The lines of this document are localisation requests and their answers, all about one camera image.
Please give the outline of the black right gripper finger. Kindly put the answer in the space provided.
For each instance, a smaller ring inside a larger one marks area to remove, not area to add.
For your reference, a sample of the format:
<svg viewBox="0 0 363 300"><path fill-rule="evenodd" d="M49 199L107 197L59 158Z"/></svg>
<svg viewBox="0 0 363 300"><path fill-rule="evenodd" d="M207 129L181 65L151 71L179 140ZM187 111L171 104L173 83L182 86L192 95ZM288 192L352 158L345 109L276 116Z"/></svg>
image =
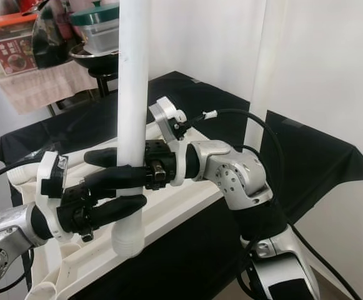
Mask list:
<svg viewBox="0 0 363 300"><path fill-rule="evenodd" d="M118 189L144 188L149 183L149 168L147 166L119 166Z"/></svg>
<svg viewBox="0 0 363 300"><path fill-rule="evenodd" d="M84 162L100 168L115 168L117 163L117 148L92 149L84 153Z"/></svg>

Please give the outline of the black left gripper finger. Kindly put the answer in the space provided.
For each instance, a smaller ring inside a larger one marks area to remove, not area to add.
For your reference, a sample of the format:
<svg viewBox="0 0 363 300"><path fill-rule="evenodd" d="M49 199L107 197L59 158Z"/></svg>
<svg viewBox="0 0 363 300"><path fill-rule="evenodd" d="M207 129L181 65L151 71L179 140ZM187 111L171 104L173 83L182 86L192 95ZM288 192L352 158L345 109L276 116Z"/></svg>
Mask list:
<svg viewBox="0 0 363 300"><path fill-rule="evenodd" d="M117 222L139 211L147 204L147 197L143 194L121 196L109 202L94 206L89 213L89 220L93 230L101 226Z"/></svg>
<svg viewBox="0 0 363 300"><path fill-rule="evenodd" d="M102 169L85 176L81 181L81 185L86 189L87 197L97 201L117 197L117 180L116 171Z"/></svg>

